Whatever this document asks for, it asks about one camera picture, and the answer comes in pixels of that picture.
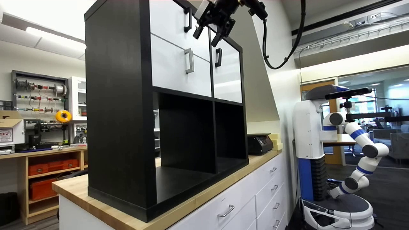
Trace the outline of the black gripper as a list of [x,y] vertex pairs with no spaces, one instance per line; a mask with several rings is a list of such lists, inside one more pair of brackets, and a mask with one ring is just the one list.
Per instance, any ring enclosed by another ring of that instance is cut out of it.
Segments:
[[204,0],[196,10],[197,27],[193,37],[199,40],[209,24],[216,26],[216,34],[211,41],[214,47],[232,32],[236,20],[232,15],[238,9],[238,0]]

